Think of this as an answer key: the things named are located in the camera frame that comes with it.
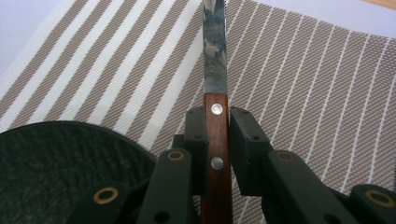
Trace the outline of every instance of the silver rivet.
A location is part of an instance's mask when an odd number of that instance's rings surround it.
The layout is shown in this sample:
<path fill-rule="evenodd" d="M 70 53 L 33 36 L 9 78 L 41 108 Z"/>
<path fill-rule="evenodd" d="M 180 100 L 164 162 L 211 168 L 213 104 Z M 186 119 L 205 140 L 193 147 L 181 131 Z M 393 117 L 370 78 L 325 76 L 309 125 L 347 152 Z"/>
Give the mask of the silver rivet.
<path fill-rule="evenodd" d="M 223 160 L 221 158 L 219 158 L 219 157 L 213 158 L 210 163 L 212 165 L 212 168 L 215 169 L 215 170 L 221 170 L 223 165 L 224 165 Z"/>
<path fill-rule="evenodd" d="M 212 105 L 212 113 L 214 115 L 220 115 L 222 113 L 222 106 L 219 104 Z"/>

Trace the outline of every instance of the striped placemat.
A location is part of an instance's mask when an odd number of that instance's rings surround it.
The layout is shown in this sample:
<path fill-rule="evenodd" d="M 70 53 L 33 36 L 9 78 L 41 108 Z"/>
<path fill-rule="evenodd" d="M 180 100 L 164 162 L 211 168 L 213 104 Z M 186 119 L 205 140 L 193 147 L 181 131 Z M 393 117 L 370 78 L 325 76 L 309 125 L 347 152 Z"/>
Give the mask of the striped placemat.
<path fill-rule="evenodd" d="M 106 126 L 159 155 L 202 104 L 199 0 L 65 0 L 0 77 L 0 132 L 43 120 Z M 252 1 L 228 3 L 230 105 L 322 181 L 394 190 L 396 40 Z M 234 223 L 263 223 L 233 182 Z"/>

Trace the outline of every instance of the woven mat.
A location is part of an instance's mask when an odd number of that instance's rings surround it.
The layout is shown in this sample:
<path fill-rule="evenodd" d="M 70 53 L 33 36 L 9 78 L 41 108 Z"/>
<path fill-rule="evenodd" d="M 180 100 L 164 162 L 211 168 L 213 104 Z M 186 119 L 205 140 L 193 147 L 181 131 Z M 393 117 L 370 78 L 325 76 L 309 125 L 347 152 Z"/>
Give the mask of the woven mat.
<path fill-rule="evenodd" d="M 227 8 L 230 105 L 328 186 L 394 190 L 396 40 L 252 1 Z M 200 1 L 62 1 L 0 79 L 0 132 L 42 120 L 106 126 L 155 155 L 202 104 Z M 239 196 L 235 223 L 263 223 Z"/>

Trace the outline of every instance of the brown wooden handle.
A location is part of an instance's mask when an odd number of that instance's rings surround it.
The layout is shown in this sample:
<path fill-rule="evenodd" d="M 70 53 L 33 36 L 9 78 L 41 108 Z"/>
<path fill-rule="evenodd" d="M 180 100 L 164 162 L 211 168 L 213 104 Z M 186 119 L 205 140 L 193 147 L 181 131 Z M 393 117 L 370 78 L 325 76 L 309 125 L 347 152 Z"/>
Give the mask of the brown wooden handle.
<path fill-rule="evenodd" d="M 221 105 L 222 112 L 219 115 L 212 112 L 212 106 L 215 104 Z M 233 194 L 228 149 L 227 95 L 206 93 L 204 108 L 209 146 L 207 152 L 207 194 L 201 199 L 201 223 L 231 224 L 233 223 Z M 222 159 L 221 169 L 216 166 L 216 169 L 212 167 L 214 158 Z"/>

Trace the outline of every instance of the metal shank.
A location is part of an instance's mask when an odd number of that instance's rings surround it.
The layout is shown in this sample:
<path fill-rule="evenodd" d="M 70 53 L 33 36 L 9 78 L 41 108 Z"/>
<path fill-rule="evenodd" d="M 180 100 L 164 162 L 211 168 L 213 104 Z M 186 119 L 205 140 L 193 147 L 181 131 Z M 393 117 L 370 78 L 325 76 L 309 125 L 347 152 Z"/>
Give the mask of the metal shank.
<path fill-rule="evenodd" d="M 224 0 L 204 0 L 205 92 L 227 93 Z"/>

